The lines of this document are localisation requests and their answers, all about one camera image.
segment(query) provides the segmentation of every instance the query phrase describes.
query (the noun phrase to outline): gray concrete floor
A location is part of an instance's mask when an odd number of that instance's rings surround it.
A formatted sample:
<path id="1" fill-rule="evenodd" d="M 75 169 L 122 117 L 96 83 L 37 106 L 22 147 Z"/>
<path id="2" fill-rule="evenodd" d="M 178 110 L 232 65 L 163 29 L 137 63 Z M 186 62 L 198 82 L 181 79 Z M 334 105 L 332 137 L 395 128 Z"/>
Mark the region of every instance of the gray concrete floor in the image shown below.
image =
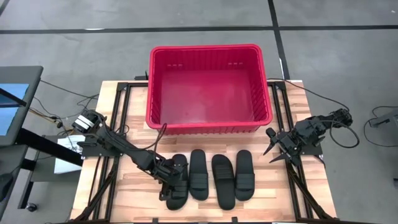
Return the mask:
<path id="1" fill-rule="evenodd" d="M 280 26 L 398 24 L 395 0 L 274 0 Z M 123 27 L 272 25 L 263 0 L 10 0 L 0 29 L 87 29 Z M 396 80 L 398 30 L 283 31 L 291 79 L 350 107 L 353 129 L 361 144 L 343 149 L 326 138 L 322 144 L 326 171 L 338 216 L 343 220 L 396 223 L 397 148 L 365 141 L 363 124 L 371 109 L 398 105 Z M 85 95 L 99 92 L 103 80 L 130 80 L 148 68 L 149 52 L 157 45 L 258 44 L 268 77 L 282 76 L 273 31 L 174 32 L 142 34 L 15 34 L 0 35 L 0 66 L 42 65 L 42 79 Z M 78 96 L 43 83 L 36 93 L 59 116 L 79 112 Z M 339 106 L 308 94 L 313 114 Z M 38 134 L 60 130 L 33 115 L 24 127 Z M 397 144 L 388 126 L 369 129 L 376 142 Z M 353 137 L 335 130 L 345 144 Z M 17 210 L 26 172 L 21 172 L 1 223 L 62 222 L 72 207 L 75 183 L 35 184 L 30 202 L 34 213 Z"/>

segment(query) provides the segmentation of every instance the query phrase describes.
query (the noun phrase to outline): wooden tabletop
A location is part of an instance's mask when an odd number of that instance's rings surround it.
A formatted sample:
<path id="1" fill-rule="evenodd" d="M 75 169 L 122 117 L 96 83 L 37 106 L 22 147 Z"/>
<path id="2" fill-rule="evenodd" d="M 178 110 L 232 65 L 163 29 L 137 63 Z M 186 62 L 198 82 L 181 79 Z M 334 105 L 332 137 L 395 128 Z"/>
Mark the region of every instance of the wooden tabletop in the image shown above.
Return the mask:
<path id="1" fill-rule="evenodd" d="M 118 82 L 122 81 L 104 81 L 99 94 L 96 110 L 108 116 L 107 122 L 112 114 Z M 296 84 L 302 86 L 302 82 L 296 82 Z M 311 116 L 305 92 L 289 84 L 286 86 L 294 121 Z M 269 93 L 272 100 L 271 89 L 269 89 Z M 123 96 L 124 92 L 122 92 L 119 104 L 118 121 L 121 116 Z M 284 112 L 281 94 L 279 94 L 279 98 L 281 110 Z M 132 88 L 126 119 L 126 124 L 130 127 L 127 140 L 137 147 L 152 144 L 157 136 L 157 131 L 151 130 L 145 122 L 146 101 L 146 87 Z M 271 105 L 272 110 L 275 111 L 274 103 L 272 102 Z M 230 222 L 231 217 L 238 217 L 240 222 L 293 221 L 293 206 L 284 161 L 269 163 L 271 159 L 279 155 L 279 149 L 274 147 L 266 156 L 262 155 L 269 144 L 269 138 L 265 132 L 268 127 L 278 130 L 275 113 L 271 124 L 259 128 L 255 133 L 164 136 L 158 145 L 157 152 L 165 158 L 171 158 L 174 154 L 181 153 L 186 155 L 189 162 L 192 150 L 202 149 L 206 152 L 209 197 L 201 202 L 189 195 L 184 207 L 177 211 L 168 210 L 165 202 L 158 199 L 161 185 L 151 176 L 139 170 L 128 156 L 123 156 L 119 164 L 111 222 L 151 222 L 152 218 L 159 218 L 160 222 Z M 211 158 L 215 154 L 223 154 L 235 166 L 236 154 L 242 149 L 247 149 L 252 153 L 256 175 L 255 193 L 247 202 L 236 201 L 233 210 L 224 211 L 219 208 L 217 203 Z M 323 164 L 313 156 L 302 156 L 302 160 L 309 191 L 329 215 L 335 216 L 335 208 Z M 87 206 L 96 161 L 97 157 L 92 157 L 83 163 L 71 218 L 77 217 Z M 112 161 L 109 163 L 108 170 L 110 170 L 111 164 Z M 101 164 L 98 168 L 93 194 L 98 186 L 100 170 Z M 299 189 L 297 189 L 297 193 L 301 214 L 304 217 L 303 197 Z M 100 218 L 104 217 L 107 198 L 108 192 L 105 192 Z"/>

